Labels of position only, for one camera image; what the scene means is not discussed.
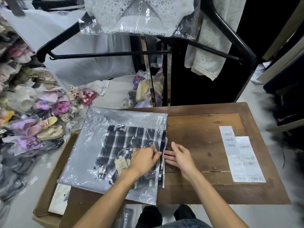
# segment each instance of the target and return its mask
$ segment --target gray floor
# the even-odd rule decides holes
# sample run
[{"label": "gray floor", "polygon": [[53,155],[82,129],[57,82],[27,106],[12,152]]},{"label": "gray floor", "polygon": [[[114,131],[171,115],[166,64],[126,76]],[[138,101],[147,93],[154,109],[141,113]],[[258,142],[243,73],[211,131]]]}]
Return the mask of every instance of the gray floor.
[{"label": "gray floor", "polygon": [[[97,106],[117,108],[120,102],[126,96],[127,89],[131,88],[131,84],[124,84],[125,81],[130,81],[128,77],[115,79],[109,86],[108,92],[103,98],[98,99],[95,103]],[[123,86],[124,91],[121,91],[118,96],[115,93],[117,86]],[[114,99],[118,99],[118,104],[113,105]],[[261,85],[254,85],[251,82],[245,88],[239,101],[248,103],[256,123],[261,131],[265,144],[272,156],[272,160],[276,165],[282,182],[287,190],[292,205],[277,206],[277,205],[231,205],[234,211],[251,227],[304,227],[304,176],[298,172],[297,163],[294,160],[294,151],[284,147],[286,156],[286,164],[283,166],[283,155],[281,142],[273,134],[265,129],[270,125],[275,125],[271,113],[268,111],[272,107],[271,96],[267,95]],[[39,224],[32,220],[32,212],[42,191],[48,176],[54,167],[56,160],[59,158],[60,152],[54,153],[37,163],[29,180],[38,177],[38,180],[31,186],[26,188],[26,191],[19,195],[13,202],[12,208],[7,219],[5,228],[10,227],[30,227],[41,228]],[[201,205],[190,205],[195,212],[197,218],[210,224],[206,212]],[[141,213],[141,206],[132,206],[135,209],[133,225]],[[163,206],[160,208],[164,217],[164,223],[174,220],[173,212],[176,205]]]}]

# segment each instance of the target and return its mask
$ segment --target wooden table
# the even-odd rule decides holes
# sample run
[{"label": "wooden table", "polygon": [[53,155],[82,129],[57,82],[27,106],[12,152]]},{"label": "wooden table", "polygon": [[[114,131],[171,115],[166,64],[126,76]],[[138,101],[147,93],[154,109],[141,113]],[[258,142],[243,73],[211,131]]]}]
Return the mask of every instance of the wooden table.
[{"label": "wooden table", "polygon": [[[132,109],[167,113],[167,137],[190,150],[196,167],[228,204],[290,204],[286,190],[247,103]],[[266,183],[233,182],[219,126],[232,126],[235,136],[249,136]],[[166,165],[165,189],[158,204],[200,204],[180,170]],[[69,202],[94,203],[100,194],[72,188]]]}]

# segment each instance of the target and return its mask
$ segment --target white cloth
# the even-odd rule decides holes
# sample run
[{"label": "white cloth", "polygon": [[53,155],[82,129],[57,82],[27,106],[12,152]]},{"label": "white cloth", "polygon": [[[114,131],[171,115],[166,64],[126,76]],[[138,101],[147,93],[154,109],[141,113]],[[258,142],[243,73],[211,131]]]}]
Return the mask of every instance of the white cloth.
[{"label": "white cloth", "polygon": [[[236,31],[246,0],[213,0],[213,2],[219,15]],[[224,53],[228,53],[231,47],[228,38],[207,16],[204,16],[198,42]],[[221,72],[225,60],[223,57],[201,49],[193,49],[188,45],[184,65],[186,68],[191,68],[192,72],[214,80]]]},{"label": "white cloth", "polygon": [[[0,9],[2,16],[34,50],[78,22],[85,10],[71,12],[44,12],[24,10],[24,17],[14,16],[10,10]],[[130,37],[126,34],[86,35],[78,33],[52,50],[54,54],[81,54],[131,51]],[[131,56],[96,57],[50,60],[44,65],[65,90],[96,80],[106,80],[135,73]]]},{"label": "white cloth", "polygon": [[132,32],[171,36],[194,0],[84,0],[104,33]]}]

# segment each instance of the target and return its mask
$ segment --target white lace garment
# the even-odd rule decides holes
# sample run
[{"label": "white lace garment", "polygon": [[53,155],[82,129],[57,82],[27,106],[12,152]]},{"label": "white lace garment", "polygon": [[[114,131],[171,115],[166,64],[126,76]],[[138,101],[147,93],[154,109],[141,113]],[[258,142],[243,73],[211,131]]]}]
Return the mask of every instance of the white lace garment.
[{"label": "white lace garment", "polygon": [[171,36],[194,0],[84,0],[104,33],[132,32]]}]

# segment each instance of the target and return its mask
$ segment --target dark clothing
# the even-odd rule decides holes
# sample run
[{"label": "dark clothing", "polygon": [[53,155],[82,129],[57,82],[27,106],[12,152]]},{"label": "dark clothing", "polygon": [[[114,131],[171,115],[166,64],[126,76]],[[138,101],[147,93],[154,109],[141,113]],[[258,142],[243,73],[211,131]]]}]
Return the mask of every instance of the dark clothing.
[{"label": "dark clothing", "polygon": [[174,212],[174,217],[176,219],[175,222],[162,225],[163,218],[158,208],[156,206],[147,206],[142,210],[135,228],[211,228],[205,222],[197,219],[193,211],[187,205],[180,205],[180,207]]}]

